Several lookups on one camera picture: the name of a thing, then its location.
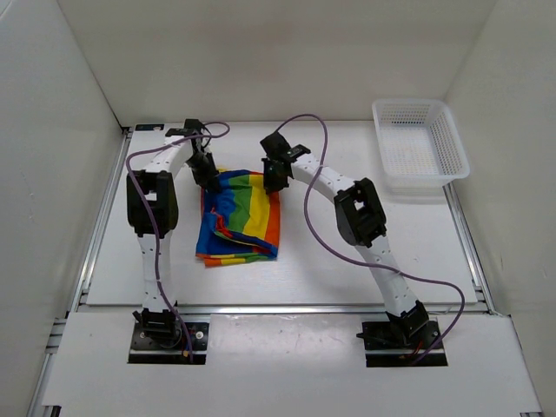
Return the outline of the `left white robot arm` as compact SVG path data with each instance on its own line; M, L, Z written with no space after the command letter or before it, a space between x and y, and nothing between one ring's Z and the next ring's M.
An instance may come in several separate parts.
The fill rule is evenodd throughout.
M222 190L209 150L212 138L206 123L187 119L181 128L165 133L162 146L137 151L125 161L127 219L142 252L144 284L142 311L134 317L140 331L162 348L191 349L172 291L170 243L179 219L175 178L186 166L196 185L212 192Z

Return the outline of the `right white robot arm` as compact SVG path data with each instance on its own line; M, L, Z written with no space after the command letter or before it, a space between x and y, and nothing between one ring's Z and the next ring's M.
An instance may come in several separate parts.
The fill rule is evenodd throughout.
M262 139L261 146L266 154L262 161L267 192L283 190L292 179L334 204L341 238L371 265L371 275L381 292L390 321L383 338L392 339L396 348L430 347L433 337L428 313L398 271L387 238L386 214L372 181L354 180L320 165L308 148L290 146L277 132Z

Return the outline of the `rainbow striped shorts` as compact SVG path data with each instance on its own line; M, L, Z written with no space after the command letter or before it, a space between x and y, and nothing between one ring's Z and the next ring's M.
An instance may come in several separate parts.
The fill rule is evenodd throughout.
M277 258L281 234L279 194L268 194L263 174L247 169L218 176L220 193L204 189L195 255L207 268Z

